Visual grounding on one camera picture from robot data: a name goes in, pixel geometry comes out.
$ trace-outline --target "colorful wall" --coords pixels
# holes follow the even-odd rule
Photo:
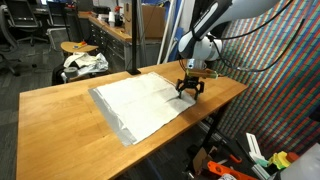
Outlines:
[[[240,35],[270,19],[287,2],[264,15],[231,23],[224,37]],[[250,132],[273,151],[305,152],[320,140],[320,122],[309,118],[320,104],[320,6],[319,1],[294,1],[263,29],[243,38],[224,41],[222,56],[237,66],[261,69],[285,49],[302,18],[306,21],[283,58],[262,73],[215,69],[247,84],[249,88],[230,104],[219,125],[226,135]]]

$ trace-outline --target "floor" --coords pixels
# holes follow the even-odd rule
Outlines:
[[[0,180],[15,179],[19,93],[51,86],[52,70],[62,62],[63,55],[51,50],[49,44],[31,47],[26,43],[8,58],[20,58],[24,64],[16,66],[19,77],[0,69]],[[186,149],[199,144],[203,137],[202,129],[194,126],[117,179],[186,179],[182,173],[190,160]]]

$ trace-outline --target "black pole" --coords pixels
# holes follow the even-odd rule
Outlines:
[[[127,70],[131,75],[140,74],[137,69],[137,0],[132,0],[132,69]]]

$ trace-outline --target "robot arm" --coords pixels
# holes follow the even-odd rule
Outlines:
[[[215,0],[193,28],[179,41],[178,50],[183,58],[214,60],[218,53],[206,35],[217,25],[236,19],[259,16],[279,0]],[[219,50],[221,41],[215,40]]]

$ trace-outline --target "orange tool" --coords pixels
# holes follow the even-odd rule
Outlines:
[[[223,174],[231,174],[233,177],[235,177],[237,180],[257,180],[254,177],[248,176],[246,174],[243,174],[239,171],[230,169],[226,166],[223,166],[221,164],[215,163],[213,161],[208,162],[208,169],[210,172],[217,174],[219,176],[222,176]]]

